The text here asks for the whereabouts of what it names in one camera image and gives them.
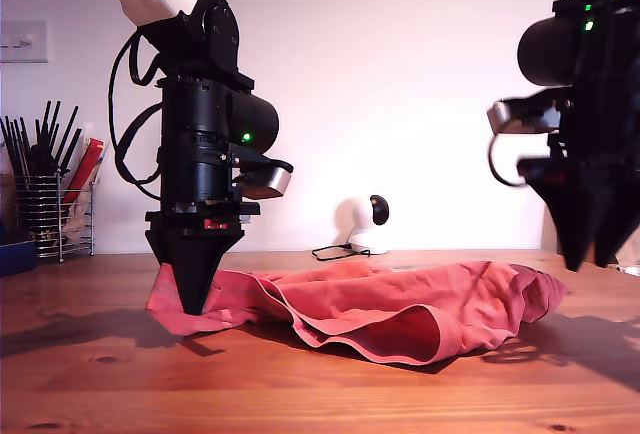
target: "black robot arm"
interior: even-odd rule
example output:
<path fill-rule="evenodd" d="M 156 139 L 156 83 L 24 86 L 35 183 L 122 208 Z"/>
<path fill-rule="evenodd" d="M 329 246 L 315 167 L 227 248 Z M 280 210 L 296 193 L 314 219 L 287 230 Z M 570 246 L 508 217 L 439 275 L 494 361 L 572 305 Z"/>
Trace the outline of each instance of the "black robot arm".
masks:
<path fill-rule="evenodd" d="M 549 132 L 518 172 L 547 203 L 566 265 L 610 263 L 640 223 L 640 0 L 558 0 L 525 32 L 520 69 L 552 87 L 494 105 L 501 132 Z"/>
<path fill-rule="evenodd" d="M 142 79 L 137 66 L 141 37 L 158 50 Z M 227 1 L 198 0 L 189 15 L 180 11 L 139 27 L 121 51 L 110 84 L 116 166 L 145 192 L 143 186 L 160 176 L 160 210 L 147 213 L 146 237 L 158 261 L 171 264 L 183 309 L 193 315 L 202 312 L 223 254 L 243 237 L 242 224 L 260 214 L 259 204 L 243 198 L 282 196 L 293 172 L 290 164 L 264 155 L 278 135 L 278 114 L 251 94 L 254 81 L 238 70 L 239 43 Z M 149 84 L 157 69 L 166 77 L 157 83 L 162 103 L 141 114 L 116 143 L 113 85 L 127 48 L 134 83 Z M 126 168 L 125 155 L 138 129 L 158 110 L 158 170 L 140 181 Z"/>

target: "white wall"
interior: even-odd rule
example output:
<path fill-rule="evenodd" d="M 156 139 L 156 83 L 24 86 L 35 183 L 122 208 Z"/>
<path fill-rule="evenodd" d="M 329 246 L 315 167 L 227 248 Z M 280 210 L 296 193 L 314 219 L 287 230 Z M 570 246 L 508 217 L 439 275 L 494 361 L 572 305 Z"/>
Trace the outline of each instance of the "white wall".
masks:
<path fill-rule="evenodd" d="M 536 90 L 516 48 L 553 0 L 228 0 L 240 25 L 240 68 L 272 102 L 281 132 L 272 157 L 295 165 L 284 199 L 263 202 L 239 250 L 309 249 L 338 236 L 336 210 L 358 194 L 385 196 L 393 248 L 538 248 L 543 203 L 493 180 L 486 164 L 486 109 Z M 5 19 L 48 19 L 51 62 L 2 66 L 2 114 L 41 116 L 46 100 L 108 137 L 106 91 L 113 59 L 133 32 L 116 0 L 2 0 Z M 119 134 L 160 92 L 116 88 Z M 140 133 L 129 163 L 155 167 L 159 118 Z M 499 166 L 515 176 L 509 139 Z M 97 193 L 100 252 L 148 251 L 144 212 L 156 208 L 121 181 L 109 157 Z"/>

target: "blue container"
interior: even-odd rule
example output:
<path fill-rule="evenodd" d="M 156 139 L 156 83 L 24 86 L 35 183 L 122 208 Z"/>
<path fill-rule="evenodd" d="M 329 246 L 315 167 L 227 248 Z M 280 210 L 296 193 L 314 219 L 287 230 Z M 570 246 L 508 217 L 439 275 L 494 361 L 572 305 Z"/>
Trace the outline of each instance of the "blue container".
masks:
<path fill-rule="evenodd" d="M 0 245 L 0 277 L 12 276 L 36 268 L 36 243 L 23 236 Z"/>

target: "wrinkled fabric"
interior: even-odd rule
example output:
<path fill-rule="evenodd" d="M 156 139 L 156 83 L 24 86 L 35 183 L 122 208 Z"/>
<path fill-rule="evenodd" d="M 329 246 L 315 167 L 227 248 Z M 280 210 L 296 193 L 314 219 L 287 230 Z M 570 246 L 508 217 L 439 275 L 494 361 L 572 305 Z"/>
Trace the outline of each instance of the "wrinkled fabric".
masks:
<path fill-rule="evenodd" d="M 172 334 L 281 320 L 309 346 L 347 344 L 377 363 L 430 364 L 496 349 L 521 322 L 555 310 L 566 287 L 518 265 L 469 262 L 392 271 L 368 261 L 306 272 L 218 271 L 200 316 L 185 314 L 171 266 L 160 267 L 147 303 Z"/>

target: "black cylindrical motor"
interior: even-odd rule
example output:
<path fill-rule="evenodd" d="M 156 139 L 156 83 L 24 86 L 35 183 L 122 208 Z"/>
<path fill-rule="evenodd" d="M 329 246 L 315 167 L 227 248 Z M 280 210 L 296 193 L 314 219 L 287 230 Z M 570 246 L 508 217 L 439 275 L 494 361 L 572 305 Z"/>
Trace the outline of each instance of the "black cylindrical motor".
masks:
<path fill-rule="evenodd" d="M 162 88 L 162 210 L 232 199 L 229 143 L 267 151 L 278 114 L 251 94 L 209 80 L 167 78 Z"/>
<path fill-rule="evenodd" d="M 162 209 L 224 201 L 229 192 L 227 88 L 201 80 L 163 79 Z"/>

